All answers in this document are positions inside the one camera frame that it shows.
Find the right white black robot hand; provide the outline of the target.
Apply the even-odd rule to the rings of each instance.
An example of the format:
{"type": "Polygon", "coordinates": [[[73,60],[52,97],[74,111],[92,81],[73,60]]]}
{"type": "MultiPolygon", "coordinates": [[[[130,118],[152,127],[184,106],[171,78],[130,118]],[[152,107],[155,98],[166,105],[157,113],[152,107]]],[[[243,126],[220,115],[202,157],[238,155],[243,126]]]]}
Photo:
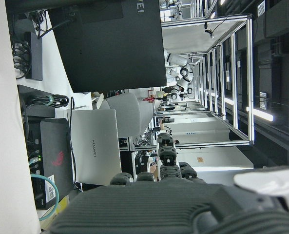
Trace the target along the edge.
{"type": "Polygon", "coordinates": [[[79,194],[50,234],[289,234],[289,210],[278,198],[235,186],[207,184],[176,161],[175,142],[157,139],[160,181],[120,173],[108,186],[79,194]]]}

